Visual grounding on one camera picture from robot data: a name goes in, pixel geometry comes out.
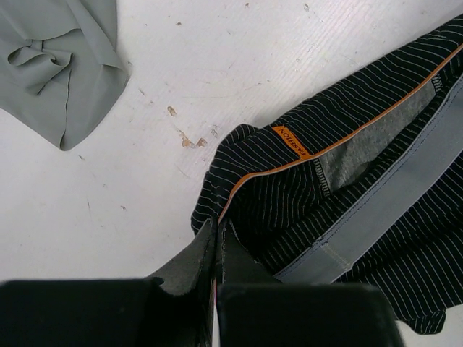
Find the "clothing tag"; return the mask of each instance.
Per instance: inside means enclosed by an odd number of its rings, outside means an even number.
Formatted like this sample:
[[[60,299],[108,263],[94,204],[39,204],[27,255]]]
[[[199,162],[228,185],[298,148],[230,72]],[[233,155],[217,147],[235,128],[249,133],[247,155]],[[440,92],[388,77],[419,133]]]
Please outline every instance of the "clothing tag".
[[[301,145],[301,142],[296,138],[296,136],[286,127],[279,126],[272,128],[282,139],[283,141],[301,158],[301,160],[310,159],[311,155],[309,152]]]

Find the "white surface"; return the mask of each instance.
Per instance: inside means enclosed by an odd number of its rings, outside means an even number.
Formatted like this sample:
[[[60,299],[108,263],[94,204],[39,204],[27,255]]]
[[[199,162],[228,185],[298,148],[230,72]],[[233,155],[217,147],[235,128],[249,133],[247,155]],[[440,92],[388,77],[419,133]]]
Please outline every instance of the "white surface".
[[[203,174],[236,125],[267,124],[462,12],[462,0],[119,0],[132,77],[89,138],[62,153],[0,111],[0,280],[153,272],[192,239]],[[182,147],[181,132],[207,145]],[[461,346],[462,316],[436,337],[405,333],[408,346]]]

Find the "gray lining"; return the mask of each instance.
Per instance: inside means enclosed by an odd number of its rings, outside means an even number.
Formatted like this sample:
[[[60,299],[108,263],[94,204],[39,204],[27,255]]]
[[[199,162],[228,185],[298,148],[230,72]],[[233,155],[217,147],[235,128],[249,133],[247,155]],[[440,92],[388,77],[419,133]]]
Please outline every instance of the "gray lining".
[[[462,87],[460,77],[402,157],[277,279],[332,283],[413,206],[463,150]]]
[[[74,147],[127,83],[116,37],[116,0],[1,0],[0,108]]]
[[[351,184],[371,161],[405,128],[436,95],[429,81],[387,117],[363,129],[355,137],[330,150],[320,159],[331,192]]]

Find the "clothing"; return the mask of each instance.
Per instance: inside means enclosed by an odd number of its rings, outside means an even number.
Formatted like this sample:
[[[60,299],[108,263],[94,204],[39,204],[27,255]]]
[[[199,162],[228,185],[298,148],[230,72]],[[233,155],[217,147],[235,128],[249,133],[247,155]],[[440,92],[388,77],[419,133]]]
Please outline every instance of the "clothing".
[[[68,150],[127,83],[115,0],[2,0],[0,108]]]
[[[440,332],[463,303],[462,48],[459,16],[262,129],[238,126],[193,229],[227,218],[277,278],[369,283],[414,331]]]

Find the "black garment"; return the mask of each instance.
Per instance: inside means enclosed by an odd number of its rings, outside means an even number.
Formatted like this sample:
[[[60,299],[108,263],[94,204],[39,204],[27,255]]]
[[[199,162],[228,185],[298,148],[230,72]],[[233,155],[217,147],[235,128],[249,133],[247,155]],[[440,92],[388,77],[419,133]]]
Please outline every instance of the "black garment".
[[[273,274],[297,259],[409,148],[463,72],[463,16],[384,56],[262,128],[238,126],[218,147],[192,215],[232,220]],[[434,96],[364,167],[331,191],[320,158],[432,85]],[[417,333],[442,330],[463,303],[463,153],[338,281],[370,283]]]

